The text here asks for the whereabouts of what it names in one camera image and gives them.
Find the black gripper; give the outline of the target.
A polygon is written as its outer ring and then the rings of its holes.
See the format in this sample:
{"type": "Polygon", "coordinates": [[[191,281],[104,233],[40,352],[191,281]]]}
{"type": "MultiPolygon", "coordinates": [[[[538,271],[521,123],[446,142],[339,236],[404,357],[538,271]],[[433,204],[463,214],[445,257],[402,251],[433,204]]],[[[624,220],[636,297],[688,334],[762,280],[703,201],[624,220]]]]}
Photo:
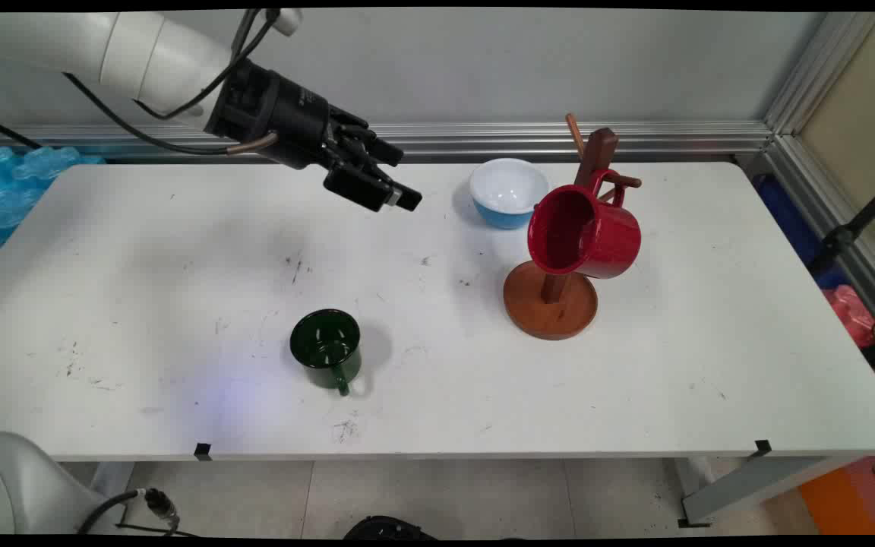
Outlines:
{"type": "Polygon", "coordinates": [[[264,158],[292,169],[326,167],[323,186],[337,196],[378,212],[382,207],[414,211],[423,199],[367,160],[331,160],[323,144],[327,125],[336,141],[359,145],[378,162],[398,166],[399,147],[379,138],[364,119],[336,106],[295,82],[243,60],[221,86],[206,131],[217,138],[249,143],[276,134],[276,141],[257,150],[264,158]]]}

